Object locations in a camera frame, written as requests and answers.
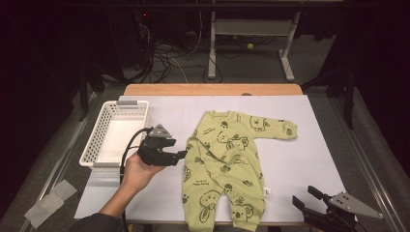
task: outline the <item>baby clothes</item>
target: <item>baby clothes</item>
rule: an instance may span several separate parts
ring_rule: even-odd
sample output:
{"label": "baby clothes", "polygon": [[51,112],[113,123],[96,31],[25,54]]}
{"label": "baby clothes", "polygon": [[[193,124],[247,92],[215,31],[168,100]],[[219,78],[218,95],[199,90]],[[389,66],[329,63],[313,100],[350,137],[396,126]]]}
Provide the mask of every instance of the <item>baby clothes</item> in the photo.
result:
{"label": "baby clothes", "polygon": [[183,203],[190,231],[211,232],[221,195],[235,227],[255,231],[265,209],[263,176],[254,138],[291,139],[286,120],[240,112],[207,111],[188,140]]}

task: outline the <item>black sleeve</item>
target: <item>black sleeve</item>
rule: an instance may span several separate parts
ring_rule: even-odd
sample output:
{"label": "black sleeve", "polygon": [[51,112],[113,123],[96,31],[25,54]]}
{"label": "black sleeve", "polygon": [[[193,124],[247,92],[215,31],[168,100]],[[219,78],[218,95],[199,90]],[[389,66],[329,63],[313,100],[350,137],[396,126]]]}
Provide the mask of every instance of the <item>black sleeve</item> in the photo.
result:
{"label": "black sleeve", "polygon": [[104,214],[93,214],[76,222],[72,228],[70,228],[70,232],[116,232],[121,231],[121,228],[122,224],[120,219]]}

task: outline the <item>human hand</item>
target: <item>human hand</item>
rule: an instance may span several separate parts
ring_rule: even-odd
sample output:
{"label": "human hand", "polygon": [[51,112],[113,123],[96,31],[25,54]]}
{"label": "human hand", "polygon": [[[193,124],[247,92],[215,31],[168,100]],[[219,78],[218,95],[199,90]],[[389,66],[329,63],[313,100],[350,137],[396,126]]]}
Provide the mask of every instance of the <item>human hand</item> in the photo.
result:
{"label": "human hand", "polygon": [[150,166],[145,164],[137,153],[127,159],[121,188],[134,190],[137,194],[151,181],[153,176],[165,169],[165,166]]}

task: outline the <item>white tabletop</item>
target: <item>white tabletop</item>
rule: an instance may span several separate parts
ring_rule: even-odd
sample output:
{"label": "white tabletop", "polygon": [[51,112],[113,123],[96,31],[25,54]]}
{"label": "white tabletop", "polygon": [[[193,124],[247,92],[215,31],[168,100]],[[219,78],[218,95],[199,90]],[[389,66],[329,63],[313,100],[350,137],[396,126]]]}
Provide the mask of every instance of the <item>white tabletop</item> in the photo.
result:
{"label": "white tabletop", "polygon": [[[233,110],[286,119],[298,125],[298,138],[295,140],[255,139],[265,185],[272,191],[266,197],[261,223],[303,222],[302,213],[292,205],[293,195],[307,207],[325,213],[325,204],[308,193],[308,186],[330,195],[344,191],[307,96],[123,96],[120,100],[149,102],[150,125],[162,124],[177,139],[174,147],[165,149],[169,152],[185,150],[187,139],[207,110]],[[183,159],[177,166],[166,167],[131,202],[127,208],[127,220],[185,222],[183,177]],[[93,171],[74,218],[84,218],[97,212],[118,186],[118,176]],[[223,196],[218,202],[216,222],[228,221],[231,221],[229,202]]]}

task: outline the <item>basket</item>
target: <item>basket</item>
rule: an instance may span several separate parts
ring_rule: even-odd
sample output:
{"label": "basket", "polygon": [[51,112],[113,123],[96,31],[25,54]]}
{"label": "basket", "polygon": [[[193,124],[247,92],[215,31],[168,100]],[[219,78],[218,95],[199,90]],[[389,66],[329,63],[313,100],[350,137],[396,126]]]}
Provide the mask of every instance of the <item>basket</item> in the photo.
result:
{"label": "basket", "polygon": [[[79,164],[98,171],[118,171],[132,136],[149,124],[147,101],[107,101],[81,155]],[[144,133],[135,138],[138,146]],[[127,157],[135,149],[130,149]]]}

